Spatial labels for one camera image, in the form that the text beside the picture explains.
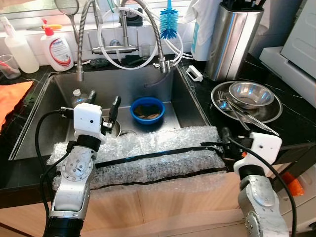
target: fork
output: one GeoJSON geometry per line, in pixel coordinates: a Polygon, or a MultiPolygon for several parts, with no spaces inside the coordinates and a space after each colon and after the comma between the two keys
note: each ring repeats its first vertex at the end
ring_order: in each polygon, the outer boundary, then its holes
{"type": "Polygon", "coordinates": [[[225,94],[223,91],[218,91],[218,99],[220,101],[224,101],[228,104],[229,108],[233,111],[233,113],[235,114],[236,118],[239,120],[239,122],[241,123],[241,125],[243,126],[244,129],[246,129],[247,131],[250,131],[250,128],[247,126],[247,124],[245,124],[245,122],[242,120],[242,117],[239,115],[239,113],[231,106],[230,101],[226,98],[225,94]]]}

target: cleaning brush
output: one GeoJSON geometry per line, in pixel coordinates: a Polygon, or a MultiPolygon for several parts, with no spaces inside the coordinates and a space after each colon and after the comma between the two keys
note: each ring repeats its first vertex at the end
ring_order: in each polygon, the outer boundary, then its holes
{"type": "Polygon", "coordinates": [[[177,38],[178,11],[172,9],[171,0],[168,0],[167,9],[160,12],[160,37],[162,39],[177,38]]]}

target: kitchen sink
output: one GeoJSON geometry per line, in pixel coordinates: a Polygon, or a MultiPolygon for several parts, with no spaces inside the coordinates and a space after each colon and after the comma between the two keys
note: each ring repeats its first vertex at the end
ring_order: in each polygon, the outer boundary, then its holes
{"type": "MultiPolygon", "coordinates": [[[[178,68],[168,74],[161,74],[152,66],[138,70],[105,70],[86,72],[84,81],[76,81],[75,73],[51,75],[36,101],[9,159],[36,157],[35,129],[38,120],[45,113],[60,107],[71,107],[73,90],[82,93],[91,90],[97,93],[94,104],[103,108],[107,116],[109,108],[117,95],[121,96],[117,120],[124,133],[144,134],[148,132],[178,129],[189,126],[209,125],[184,75],[178,68]],[[130,106],[139,97],[153,96],[165,105],[165,114],[158,123],[139,124],[130,114],[130,106]]],[[[49,156],[54,144],[74,140],[73,121],[60,115],[47,117],[39,132],[39,147],[42,156],[49,156]]]]}

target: black marble countertop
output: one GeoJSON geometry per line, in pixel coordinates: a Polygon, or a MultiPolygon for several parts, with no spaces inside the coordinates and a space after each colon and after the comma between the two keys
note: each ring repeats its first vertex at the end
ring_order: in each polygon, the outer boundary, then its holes
{"type": "MultiPolygon", "coordinates": [[[[188,60],[181,63],[180,70],[184,72],[189,63],[191,62],[188,60]]],[[[195,63],[194,65],[200,71],[204,68],[204,64],[195,63]]],[[[106,68],[106,70],[108,69],[115,69],[115,67],[110,65],[106,68]]],[[[91,71],[93,69],[85,65],[84,70],[91,71]]],[[[38,72],[22,74],[21,77],[15,80],[7,80],[3,75],[0,75],[0,85],[33,81],[33,86],[23,100],[15,107],[13,112],[7,115],[4,129],[1,131],[0,208],[41,202],[38,190],[41,168],[38,160],[28,158],[9,161],[8,158],[44,82],[52,72],[53,69],[50,66],[41,66],[38,72]]],[[[283,113],[277,120],[268,123],[268,126],[280,134],[283,139],[283,148],[290,149],[297,145],[310,146],[315,144],[316,109],[286,83],[269,73],[259,61],[250,55],[247,56],[237,79],[264,84],[280,98],[283,104],[283,113]]],[[[233,135],[247,135],[238,121],[225,116],[212,104],[211,91],[220,82],[206,79],[203,82],[193,82],[188,77],[187,81],[212,125],[217,126],[219,130],[228,125],[233,135]]],[[[260,131],[260,129],[251,125],[250,128],[252,131],[260,131]]]]}

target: dish soap bottle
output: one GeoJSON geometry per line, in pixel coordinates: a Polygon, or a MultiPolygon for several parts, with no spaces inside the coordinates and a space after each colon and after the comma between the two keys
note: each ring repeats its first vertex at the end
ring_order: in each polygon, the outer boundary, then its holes
{"type": "Polygon", "coordinates": [[[54,34],[51,27],[45,27],[45,35],[40,38],[40,41],[45,57],[55,71],[63,72],[74,66],[66,39],[54,34]]]}
{"type": "Polygon", "coordinates": [[[73,91],[73,97],[71,98],[71,104],[74,107],[78,104],[82,104],[84,102],[87,102],[88,100],[88,95],[82,94],[80,89],[76,89],[73,91]]]}
{"type": "Polygon", "coordinates": [[[14,27],[9,23],[5,16],[0,17],[0,21],[8,35],[4,42],[21,70],[25,73],[37,72],[40,68],[39,62],[33,54],[25,37],[16,33],[14,27]]]}

